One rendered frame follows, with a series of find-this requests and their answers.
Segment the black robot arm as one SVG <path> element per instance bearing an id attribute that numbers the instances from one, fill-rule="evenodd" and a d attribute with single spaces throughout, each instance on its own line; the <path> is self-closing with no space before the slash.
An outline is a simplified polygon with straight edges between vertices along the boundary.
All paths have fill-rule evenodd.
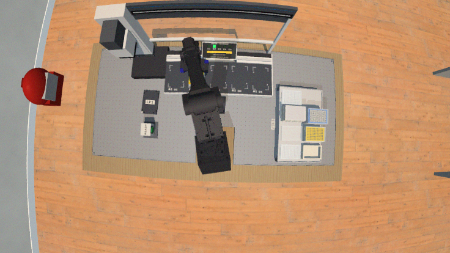
<path id="1" fill-rule="evenodd" d="M 219 88 L 218 86 L 210 88 L 205 82 L 199 41 L 187 37 L 182 43 L 184 48 L 179 54 L 181 61 L 188 66 L 191 83 L 190 92 L 182 95 L 183 108 L 186 116 L 192 116 L 197 140 L 200 143 L 199 154 L 223 156 L 224 139 L 221 137 L 224 134 L 218 110 L 223 107 L 223 100 Z"/>

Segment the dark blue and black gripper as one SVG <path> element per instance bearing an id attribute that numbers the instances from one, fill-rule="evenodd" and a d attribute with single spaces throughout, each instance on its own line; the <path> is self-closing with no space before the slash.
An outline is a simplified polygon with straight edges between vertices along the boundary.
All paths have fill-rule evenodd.
<path id="1" fill-rule="evenodd" d="M 208 60 L 204 60 L 204 58 L 201 58 L 201 68 L 203 73 L 208 73 Z M 185 62 L 180 60 L 180 72 L 185 73 L 186 71 L 188 71 L 188 67 L 186 66 Z"/>

